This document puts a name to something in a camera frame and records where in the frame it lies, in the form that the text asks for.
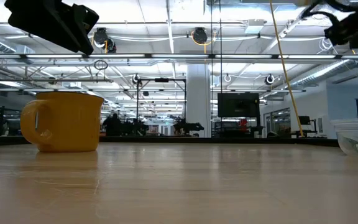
table surface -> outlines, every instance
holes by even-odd
[[[358,223],[358,157],[283,144],[0,147],[0,223]]]

mug handle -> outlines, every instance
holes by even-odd
[[[42,108],[48,108],[47,100],[33,100],[26,104],[20,116],[22,134],[32,144],[48,144],[47,141],[52,137],[51,134],[45,136],[35,130],[35,117]]]

person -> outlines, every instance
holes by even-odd
[[[106,136],[121,135],[121,122],[118,119],[118,115],[116,113],[114,113],[112,117],[107,117],[107,119],[103,121],[103,126],[106,127]]]

yellow mug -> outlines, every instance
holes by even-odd
[[[41,152],[95,151],[103,101],[101,97],[82,93],[38,93],[37,99],[22,110],[22,134]]]

white pillar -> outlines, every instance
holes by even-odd
[[[210,75],[207,65],[187,65],[186,121],[204,127],[204,131],[192,132],[201,138],[211,137]]]

